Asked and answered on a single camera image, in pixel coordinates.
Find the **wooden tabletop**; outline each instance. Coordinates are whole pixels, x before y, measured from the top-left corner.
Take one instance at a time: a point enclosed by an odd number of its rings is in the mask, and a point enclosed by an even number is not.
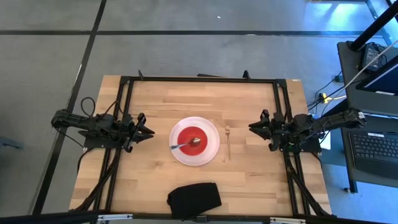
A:
[[[103,113],[116,99],[120,76],[104,76],[96,113]],[[308,113],[302,83],[287,80],[293,115]],[[280,90],[282,111],[284,100]],[[222,206],[205,212],[212,215],[292,215],[285,165],[280,152],[270,152],[269,141],[249,131],[263,109],[276,111],[271,84],[209,82],[134,82],[129,112],[144,113],[146,126],[155,131],[152,139],[135,144],[121,154],[111,210],[131,213],[171,213],[167,194],[177,187],[215,182]],[[183,118],[200,116],[210,120],[220,135],[220,148],[209,163],[190,167],[169,150],[169,134]],[[225,126],[231,134],[228,159]],[[80,166],[70,208],[79,206],[93,190],[100,175],[104,149],[87,154]],[[309,191],[330,212],[319,161],[302,153],[302,167]],[[104,207],[104,188],[101,208]],[[296,186],[299,211],[300,191]]]

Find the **black cloth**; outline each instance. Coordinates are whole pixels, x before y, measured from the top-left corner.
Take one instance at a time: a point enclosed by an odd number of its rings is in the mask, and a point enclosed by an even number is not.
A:
[[[172,209],[172,218],[184,219],[221,206],[221,199],[215,183],[200,183],[174,189],[167,203]]]

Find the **fork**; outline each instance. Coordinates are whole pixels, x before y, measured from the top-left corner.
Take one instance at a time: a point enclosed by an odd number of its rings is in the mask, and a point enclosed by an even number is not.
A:
[[[229,146],[229,125],[225,126],[225,134],[226,134],[227,145],[228,145],[228,159],[231,160],[231,148]]]

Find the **spoon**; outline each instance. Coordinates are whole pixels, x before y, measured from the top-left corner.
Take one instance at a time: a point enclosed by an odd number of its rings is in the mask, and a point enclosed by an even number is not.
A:
[[[177,149],[177,148],[179,148],[179,147],[181,147],[181,146],[184,146],[184,145],[187,145],[187,144],[190,144],[191,146],[197,146],[197,145],[199,145],[200,141],[201,141],[200,138],[193,138],[193,139],[191,139],[191,141],[189,141],[188,143],[170,146],[170,149],[171,149],[171,150]]]

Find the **gray floor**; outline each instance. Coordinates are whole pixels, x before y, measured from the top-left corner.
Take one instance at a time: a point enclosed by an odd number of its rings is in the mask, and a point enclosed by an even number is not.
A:
[[[378,13],[387,7],[384,0],[372,3]],[[0,29],[90,30],[99,4],[100,0],[1,1]],[[341,31],[364,30],[372,21],[363,2],[108,0],[99,29]],[[396,21],[386,27],[392,40],[398,37],[396,27]],[[311,102],[314,93],[340,71],[336,44],[353,39],[97,36],[77,102],[85,96],[97,97],[103,75],[137,75],[138,69],[148,76],[207,73],[240,77],[247,69],[252,77],[299,78]],[[25,145],[23,149],[0,149],[0,217],[29,213],[55,136],[50,120],[67,103],[87,40],[87,36],[0,35],[0,136]],[[379,37],[373,41],[385,44]],[[340,86],[333,83],[325,91]],[[74,112],[81,113],[79,103]],[[68,134],[83,141],[75,130]],[[74,142],[65,140],[44,212],[68,209],[80,154]],[[348,195],[341,190],[348,185],[344,169],[325,166],[324,172],[334,214],[398,222],[392,201],[392,195],[398,196],[397,189],[360,184],[359,194]]]

